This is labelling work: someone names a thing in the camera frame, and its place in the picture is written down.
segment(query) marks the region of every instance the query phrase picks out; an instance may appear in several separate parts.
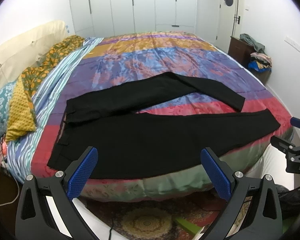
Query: red stripe on bedspread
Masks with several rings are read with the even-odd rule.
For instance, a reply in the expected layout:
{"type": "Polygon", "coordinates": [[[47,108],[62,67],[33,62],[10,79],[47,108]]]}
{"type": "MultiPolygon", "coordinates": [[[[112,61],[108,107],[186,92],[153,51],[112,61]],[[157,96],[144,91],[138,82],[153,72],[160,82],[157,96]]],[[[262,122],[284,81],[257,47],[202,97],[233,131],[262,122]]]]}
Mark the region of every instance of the red stripe on bedspread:
{"type": "MultiPolygon", "coordinates": [[[[220,113],[231,113],[233,109],[222,102],[210,102],[210,103],[192,103],[179,106],[171,106],[165,108],[156,108],[151,110],[146,110],[143,112],[148,112],[151,114],[161,114],[161,115],[190,115],[190,114],[218,114],[216,113],[216,108],[220,109],[220,113]]],[[[281,103],[275,98],[266,98],[258,100],[246,101],[242,112],[257,112],[268,108],[277,121],[281,124],[281,127],[272,134],[269,134],[258,141],[246,145],[245,147],[251,147],[252,145],[260,144],[270,140],[272,135],[283,135],[290,127],[291,115],[289,112],[281,105],[281,103]]],[[[31,172],[38,177],[49,177],[54,175],[55,170],[47,166],[48,160],[51,156],[52,148],[57,138],[60,126],[58,125],[46,125],[42,136],[40,138],[37,149],[34,153],[31,162],[31,172]]],[[[127,182],[126,180],[89,180],[88,183],[113,183],[113,182],[127,182]]]]}

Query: wardrobe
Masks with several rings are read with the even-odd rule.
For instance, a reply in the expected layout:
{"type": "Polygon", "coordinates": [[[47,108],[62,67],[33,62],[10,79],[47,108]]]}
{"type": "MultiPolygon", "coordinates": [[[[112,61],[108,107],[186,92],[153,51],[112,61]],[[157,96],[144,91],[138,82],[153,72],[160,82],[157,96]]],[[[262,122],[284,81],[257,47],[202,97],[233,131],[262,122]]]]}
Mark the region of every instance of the wardrobe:
{"type": "Polygon", "coordinates": [[[195,32],[197,0],[70,0],[82,37],[154,31],[195,32]]]}

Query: gray cloth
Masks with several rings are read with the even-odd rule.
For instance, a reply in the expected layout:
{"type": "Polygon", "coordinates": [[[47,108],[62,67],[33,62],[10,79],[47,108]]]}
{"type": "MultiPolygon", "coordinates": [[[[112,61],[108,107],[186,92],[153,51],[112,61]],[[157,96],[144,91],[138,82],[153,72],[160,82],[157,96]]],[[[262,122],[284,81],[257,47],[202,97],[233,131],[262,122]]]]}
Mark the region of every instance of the gray cloth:
{"type": "Polygon", "coordinates": [[[265,54],[265,46],[259,42],[256,42],[255,39],[253,39],[249,34],[240,34],[240,40],[252,45],[256,52],[265,54]]]}

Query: white cable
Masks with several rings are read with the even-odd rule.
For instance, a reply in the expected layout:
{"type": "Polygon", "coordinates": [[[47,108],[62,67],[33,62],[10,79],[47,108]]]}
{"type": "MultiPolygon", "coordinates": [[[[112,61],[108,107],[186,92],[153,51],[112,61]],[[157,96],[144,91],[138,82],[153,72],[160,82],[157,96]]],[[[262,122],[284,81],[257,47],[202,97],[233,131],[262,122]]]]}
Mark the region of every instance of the white cable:
{"type": "Polygon", "coordinates": [[[18,197],[19,197],[19,194],[20,194],[20,187],[19,187],[19,184],[18,184],[16,178],[15,178],[15,177],[13,177],[13,178],[14,178],[16,184],[17,184],[17,187],[18,187],[18,194],[17,194],[17,196],[16,196],[16,198],[15,198],[14,200],[12,200],[11,202],[7,202],[7,203],[0,204],[0,207],[14,203],[14,202],[18,199],[18,197]]]}

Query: stack of folded clothes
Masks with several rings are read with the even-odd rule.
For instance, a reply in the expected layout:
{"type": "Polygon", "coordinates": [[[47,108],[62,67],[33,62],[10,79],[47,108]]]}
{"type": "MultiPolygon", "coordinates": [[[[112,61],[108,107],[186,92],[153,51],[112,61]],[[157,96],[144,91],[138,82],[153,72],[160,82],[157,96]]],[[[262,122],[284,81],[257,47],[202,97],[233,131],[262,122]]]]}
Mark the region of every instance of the stack of folded clothes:
{"type": "Polygon", "coordinates": [[[258,72],[271,71],[272,61],[271,57],[263,53],[253,52],[251,53],[250,63],[248,68],[252,68],[258,72]]]}

